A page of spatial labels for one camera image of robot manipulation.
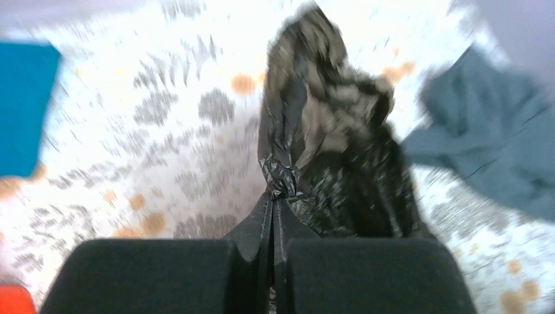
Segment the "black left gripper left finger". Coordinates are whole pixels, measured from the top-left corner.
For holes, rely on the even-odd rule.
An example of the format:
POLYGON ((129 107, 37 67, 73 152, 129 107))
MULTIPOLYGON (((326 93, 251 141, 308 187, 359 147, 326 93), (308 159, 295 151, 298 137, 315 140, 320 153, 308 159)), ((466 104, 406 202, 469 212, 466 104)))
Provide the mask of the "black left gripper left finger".
POLYGON ((96 239, 65 261, 42 313, 266 313, 272 205, 222 239, 96 239))

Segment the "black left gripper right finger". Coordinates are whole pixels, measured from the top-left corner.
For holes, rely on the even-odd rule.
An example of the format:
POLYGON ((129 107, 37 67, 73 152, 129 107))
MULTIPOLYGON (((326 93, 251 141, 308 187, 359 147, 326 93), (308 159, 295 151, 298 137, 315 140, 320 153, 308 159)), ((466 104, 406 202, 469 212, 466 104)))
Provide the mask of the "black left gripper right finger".
POLYGON ((278 313, 475 313, 450 251, 429 239, 320 238, 274 202, 278 313))

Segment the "black trash bag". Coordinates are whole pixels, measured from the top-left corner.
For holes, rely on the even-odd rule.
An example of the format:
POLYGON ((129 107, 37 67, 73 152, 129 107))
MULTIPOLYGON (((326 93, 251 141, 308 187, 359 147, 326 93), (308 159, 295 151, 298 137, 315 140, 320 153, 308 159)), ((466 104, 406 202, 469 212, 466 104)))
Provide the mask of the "black trash bag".
POLYGON ((387 117, 394 89, 347 63, 318 6, 282 27, 268 52, 259 164, 275 198, 321 237, 433 239, 387 117))

